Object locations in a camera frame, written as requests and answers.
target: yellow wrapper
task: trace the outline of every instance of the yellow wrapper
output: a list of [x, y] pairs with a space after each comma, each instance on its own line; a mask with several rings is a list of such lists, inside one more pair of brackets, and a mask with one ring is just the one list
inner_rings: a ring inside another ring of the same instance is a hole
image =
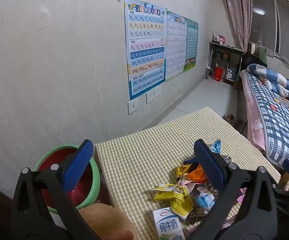
[[176, 169], [176, 178], [184, 175], [189, 170], [191, 164], [178, 166]]
[[155, 190], [161, 188], [163, 191], [157, 192], [154, 196], [154, 201], [170, 200], [171, 210], [178, 216], [186, 219], [187, 215], [193, 210], [193, 203], [187, 186], [179, 186], [174, 184], [164, 184], [163, 187], [157, 187]]

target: wall outlet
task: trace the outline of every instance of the wall outlet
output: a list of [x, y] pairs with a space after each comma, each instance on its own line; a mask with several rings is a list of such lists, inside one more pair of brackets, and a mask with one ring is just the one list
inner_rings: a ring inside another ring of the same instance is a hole
[[155, 90], [154, 89], [150, 89], [146, 93], [147, 104], [149, 104], [155, 98], [154, 95], [155, 95]]
[[128, 102], [128, 114], [138, 110], [138, 99], [133, 99]]
[[160, 95], [160, 91], [161, 91], [161, 88], [159, 87], [155, 88], [155, 98]]

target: small table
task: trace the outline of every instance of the small table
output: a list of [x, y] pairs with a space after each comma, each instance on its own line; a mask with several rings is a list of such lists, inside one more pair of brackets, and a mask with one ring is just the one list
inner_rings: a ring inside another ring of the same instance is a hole
[[[238, 77], [240, 75], [240, 71], [241, 71], [241, 62], [242, 62], [242, 59], [243, 59], [243, 54], [245, 53], [242, 49], [238, 49], [238, 48], [234, 48], [234, 47], [230, 47], [230, 46], [227, 46], [227, 45], [223, 45], [223, 44], [218, 44], [218, 43], [215, 43], [215, 42], [212, 42], [210, 41], [209, 42], [209, 50], [210, 50], [210, 54], [209, 54], [209, 58], [208, 58], [208, 61], [209, 61], [209, 68], [211, 67], [211, 62], [212, 62], [212, 55], [213, 55], [213, 52], [216, 50], [216, 49], [220, 49], [222, 51], [225, 51], [225, 52], [228, 52], [228, 53], [235, 53], [235, 54], [239, 54], [240, 55], [240, 59], [239, 59], [239, 70], [238, 70], [238, 75], [237, 75], [237, 78], [236, 80], [233, 80], [231, 78], [225, 78], [231, 82], [234, 82], [235, 84], [235, 87], [237, 86], [237, 82], [238, 82]], [[206, 68], [206, 78], [208, 76], [208, 68]]]
[[[125, 212], [140, 240], [156, 240], [158, 235], [152, 210], [170, 206], [153, 201], [152, 188], [160, 183], [176, 183], [175, 168], [194, 155], [194, 143], [221, 140], [221, 153], [230, 155], [242, 169], [265, 166], [271, 176], [279, 172], [251, 143], [210, 108], [147, 130], [95, 145], [112, 204]], [[238, 212], [233, 206], [229, 217]]]

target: green bucket rim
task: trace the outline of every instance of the green bucket rim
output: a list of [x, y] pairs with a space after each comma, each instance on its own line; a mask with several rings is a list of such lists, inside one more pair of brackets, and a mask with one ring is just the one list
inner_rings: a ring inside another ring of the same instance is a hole
[[[40, 161], [37, 163], [37, 165], [35, 166], [34, 168], [34, 171], [38, 171], [38, 168], [40, 167], [40, 165], [44, 162], [44, 160], [46, 158], [48, 158], [52, 153], [54, 153], [55, 151], [58, 151], [58, 150], [61, 150], [63, 148], [75, 148], [75, 149], [78, 149], [79, 146], [77, 145], [74, 145], [74, 144], [64, 144], [60, 147], [57, 147], [55, 149], [53, 149], [52, 151], [48, 152], [46, 155], [44, 155]], [[94, 158], [92, 157], [90, 159], [90, 165], [91, 165], [91, 169], [92, 169], [92, 184], [91, 184], [91, 189], [90, 189], [90, 192], [88, 194], [88, 196], [86, 197], [86, 199], [81, 203], [79, 204], [78, 206], [76, 206], [76, 209], [79, 210], [81, 208], [84, 208], [84, 207], [87, 207], [91, 204], [93, 204], [98, 195], [99, 195], [99, 190], [100, 190], [100, 173], [99, 173], [99, 169], [98, 169], [98, 166], [97, 166], [97, 163], [95, 162]], [[57, 212], [57, 209], [54, 209], [52, 207], [49, 207], [48, 206], [48, 209], [50, 212], [54, 213], [54, 214], [57, 214], [58, 215], [58, 212]]]

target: curtain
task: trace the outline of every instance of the curtain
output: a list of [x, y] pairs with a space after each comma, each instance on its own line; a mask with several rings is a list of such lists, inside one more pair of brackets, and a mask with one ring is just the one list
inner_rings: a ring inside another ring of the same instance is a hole
[[247, 51], [252, 23], [252, 0], [225, 1], [236, 38], [241, 48]]

